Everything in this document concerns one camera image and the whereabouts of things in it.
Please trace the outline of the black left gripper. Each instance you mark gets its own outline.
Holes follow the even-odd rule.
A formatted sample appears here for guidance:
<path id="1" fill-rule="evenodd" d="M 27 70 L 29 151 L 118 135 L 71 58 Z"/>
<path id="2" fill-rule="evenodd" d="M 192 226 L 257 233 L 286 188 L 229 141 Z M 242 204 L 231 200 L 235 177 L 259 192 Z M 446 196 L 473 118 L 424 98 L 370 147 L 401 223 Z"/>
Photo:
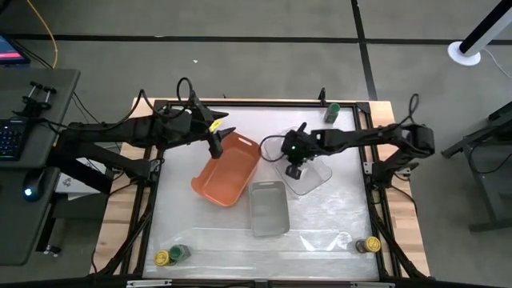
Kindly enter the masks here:
<path id="1" fill-rule="evenodd" d="M 219 158 L 223 152 L 221 138 L 225 138 L 236 128 L 217 130 L 215 133 L 210 131 L 210 127 L 217 119 L 225 118 L 229 114 L 211 110 L 201 102 L 187 102 L 186 108 L 191 112 L 190 132 L 187 134 L 188 143 L 207 141 L 211 157 Z"/>

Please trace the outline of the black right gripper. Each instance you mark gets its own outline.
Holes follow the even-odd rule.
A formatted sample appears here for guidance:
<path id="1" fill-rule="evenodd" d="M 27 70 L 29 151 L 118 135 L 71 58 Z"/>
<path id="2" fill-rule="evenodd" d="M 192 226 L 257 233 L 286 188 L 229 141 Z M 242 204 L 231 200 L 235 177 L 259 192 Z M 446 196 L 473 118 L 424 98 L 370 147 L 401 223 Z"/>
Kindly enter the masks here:
<path id="1" fill-rule="evenodd" d="M 302 175 L 302 164 L 318 155 L 315 138 L 306 133 L 305 128 L 306 123 L 303 122 L 296 130 L 289 130 L 281 145 L 281 152 L 287 160 L 295 163 L 288 165 L 285 173 L 296 180 L 299 180 Z"/>

